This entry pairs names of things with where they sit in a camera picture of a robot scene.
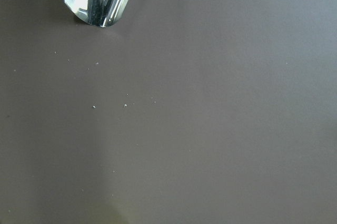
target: gray surface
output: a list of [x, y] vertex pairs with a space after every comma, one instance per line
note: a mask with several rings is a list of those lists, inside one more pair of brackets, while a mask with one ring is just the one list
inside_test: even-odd
[[337, 0], [1, 3], [2, 224], [337, 223]]

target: gray table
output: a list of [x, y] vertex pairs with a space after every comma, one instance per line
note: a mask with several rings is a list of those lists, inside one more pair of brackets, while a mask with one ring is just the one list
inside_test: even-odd
[[337, 223], [337, 0], [0, 1], [2, 224]]

